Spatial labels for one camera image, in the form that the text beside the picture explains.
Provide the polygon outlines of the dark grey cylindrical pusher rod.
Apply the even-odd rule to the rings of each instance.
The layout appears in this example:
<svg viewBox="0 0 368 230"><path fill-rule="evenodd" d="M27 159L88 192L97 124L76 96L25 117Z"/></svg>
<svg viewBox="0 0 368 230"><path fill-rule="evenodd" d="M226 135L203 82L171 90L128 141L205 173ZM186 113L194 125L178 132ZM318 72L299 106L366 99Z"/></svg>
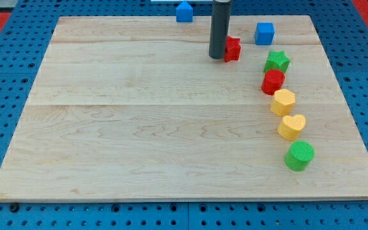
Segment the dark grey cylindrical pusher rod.
<svg viewBox="0 0 368 230"><path fill-rule="evenodd" d="M232 2L213 0L209 44L209 57L212 59L224 57Z"/></svg>

